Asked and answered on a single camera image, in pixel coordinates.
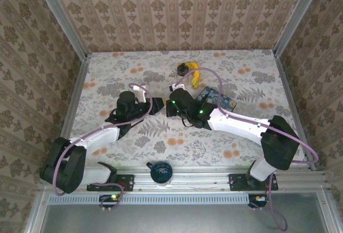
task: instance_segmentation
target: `metal plate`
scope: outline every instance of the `metal plate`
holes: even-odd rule
[[[134,175],[117,175],[116,184],[122,185],[124,188],[124,192],[132,192],[133,186],[135,184],[135,176]],[[95,185],[87,185],[87,191],[89,192],[109,192],[109,191],[120,191],[118,186],[95,186]]]
[[[104,194],[68,194],[49,196],[49,205],[98,205]],[[246,205],[248,194],[134,194],[123,196],[120,205]]]
[[[231,191],[267,191],[269,186],[269,179],[268,178],[261,183],[261,185],[257,186],[256,188],[252,188],[248,185],[247,179],[245,178],[245,174],[230,174],[229,175],[229,184]],[[273,183],[272,183],[272,190],[278,190],[278,182],[277,177],[275,174],[273,175]]]

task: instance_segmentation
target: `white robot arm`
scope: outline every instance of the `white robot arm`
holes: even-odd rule
[[[264,182],[276,170],[287,170],[293,160],[299,144],[281,134],[260,126],[272,126],[297,137],[293,129],[280,116],[272,119],[250,118],[227,112],[224,115],[217,105],[205,100],[197,101],[182,88],[175,88],[167,101],[167,117],[180,116],[197,128],[220,130],[242,136],[262,146],[264,156],[256,160],[247,173],[247,180],[254,185],[254,181]],[[238,117],[255,122],[239,121],[230,117]]]
[[[105,129],[80,143],[80,146],[83,146],[86,150],[86,159],[101,147],[118,140],[120,129],[117,127],[106,128],[108,125],[111,125],[111,123],[104,124],[103,127]],[[78,138],[72,138],[70,141],[74,142],[77,139]],[[94,182],[105,183],[108,180],[110,173],[110,169],[100,164],[85,167],[80,185],[88,185]]]

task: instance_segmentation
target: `aluminum frame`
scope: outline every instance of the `aluminum frame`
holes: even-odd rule
[[[81,62],[84,62],[87,54],[86,48],[84,47],[83,43],[81,42],[81,39],[78,36],[78,33],[76,32],[67,15],[65,14],[59,0],[45,1],[47,1],[48,6],[50,7],[51,11],[56,17],[58,23],[62,27],[63,32],[69,39],[74,51],[79,56]]]
[[[86,60],[83,63],[81,63],[80,70],[79,70],[79,73],[77,75],[77,79],[75,82],[75,87],[71,95],[68,111],[66,112],[65,120],[64,120],[62,130],[61,130],[61,137],[63,138],[70,137],[70,133],[74,124],[76,111],[78,108],[79,100],[82,93],[82,88],[85,82],[85,78],[87,75],[88,66],[90,64],[91,58],[92,58],[92,55],[88,55]]]
[[[296,110],[295,102],[294,102],[292,93],[290,91],[289,84],[288,84],[288,81],[287,81],[287,78],[286,78],[286,74],[285,74],[285,71],[284,71],[284,67],[283,67],[283,65],[281,63],[280,57],[277,56],[275,58],[275,61],[276,61],[276,64],[277,64],[277,67],[278,67],[278,70],[279,70],[279,73],[280,73],[281,82],[282,82],[282,85],[284,86],[284,90],[285,90],[285,93],[286,93],[286,98],[287,98],[287,101],[288,101],[288,104],[289,104],[290,111],[291,111],[292,116],[293,116],[294,125],[295,125],[296,131],[297,131],[297,133],[299,135],[299,139],[301,141],[307,143],[305,132],[304,132],[304,129],[303,129],[302,125],[301,125],[299,114],[298,114],[298,112]],[[305,156],[307,157],[307,159],[309,161],[312,161],[313,157],[312,157],[311,152],[307,148],[305,148],[305,147],[303,147],[303,151],[304,151]],[[309,166],[310,166],[311,170],[317,170],[316,165],[314,163],[309,164]]]
[[[48,205],[99,205],[99,199],[103,194],[70,194],[58,197],[55,194],[49,196]],[[221,194],[139,194],[126,193],[120,201],[120,205],[247,205],[249,195],[240,193]]]
[[[146,167],[126,167],[118,171],[120,174],[134,174],[135,187],[132,192],[135,195],[148,196],[151,194],[163,194],[170,197],[176,194],[211,194],[220,195],[225,193],[264,193],[264,191],[230,191],[228,175],[232,173],[245,173],[247,168],[241,167],[175,167],[173,180],[168,186],[157,186],[150,177],[150,170]],[[340,221],[337,221],[337,209],[330,199],[330,186],[325,179],[323,171],[310,171],[307,168],[291,168],[288,171],[276,173],[279,190],[273,194],[285,193],[316,193],[329,233],[342,232]],[[32,213],[29,217],[25,233],[38,233],[43,225],[44,216],[48,207],[50,194],[53,194],[50,184],[41,183]],[[86,186],[80,186],[73,192],[75,195],[90,194],[114,194],[117,192],[87,192]]]
[[[294,10],[289,17],[286,27],[282,31],[275,47],[275,54],[281,56],[282,52],[285,50],[287,44],[289,43],[290,38],[294,34],[297,26],[299,25],[302,17],[308,10],[312,0],[299,0],[294,7]]]

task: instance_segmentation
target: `blue object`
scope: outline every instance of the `blue object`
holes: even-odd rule
[[[205,95],[208,95],[206,102],[207,103],[212,103],[217,105],[217,100],[218,100],[218,91],[213,89],[212,87],[205,87],[203,91],[197,96],[196,100],[201,101]],[[234,108],[236,107],[237,103],[232,100],[231,98],[221,94],[220,98],[220,106],[226,110],[233,111]]]
[[[156,183],[163,184],[172,178],[173,169],[168,162],[148,162],[146,165],[150,168],[150,176]]]

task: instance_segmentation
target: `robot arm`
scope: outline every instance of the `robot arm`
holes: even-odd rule
[[[220,130],[242,136],[262,146],[264,156],[256,160],[247,172],[246,178],[250,185],[264,182],[276,170],[288,170],[299,144],[281,134],[266,129],[259,124],[238,121],[225,116],[216,105],[197,101],[183,88],[174,89],[167,101],[167,117],[180,116],[193,126],[201,129]],[[295,137],[297,135],[285,119],[274,116],[272,119],[250,118],[227,112],[234,117],[260,122],[284,131]]]
[[[86,158],[99,148],[110,142],[121,139],[134,125],[126,124],[119,127],[106,126],[122,122],[130,122],[137,118],[141,118],[148,112],[150,100],[146,101],[144,93],[139,93],[138,89],[134,89],[134,92],[137,94],[138,98],[133,92],[122,92],[117,100],[117,108],[114,109],[105,120],[107,123],[99,128],[96,133],[71,147],[71,149],[66,153],[66,156],[59,167],[56,178],[56,186],[59,189],[66,193],[71,193],[80,184],[108,183],[109,179],[115,178],[115,175],[113,174],[116,174],[116,171],[113,167],[104,163],[99,163],[98,166],[85,168],[85,162]],[[152,110],[149,114],[154,115],[163,107],[164,103],[162,98],[153,98]],[[77,139],[79,138],[70,140],[57,138],[54,141],[52,149],[48,153],[46,162],[41,169],[41,179],[52,184],[57,161],[60,159],[65,148]]]

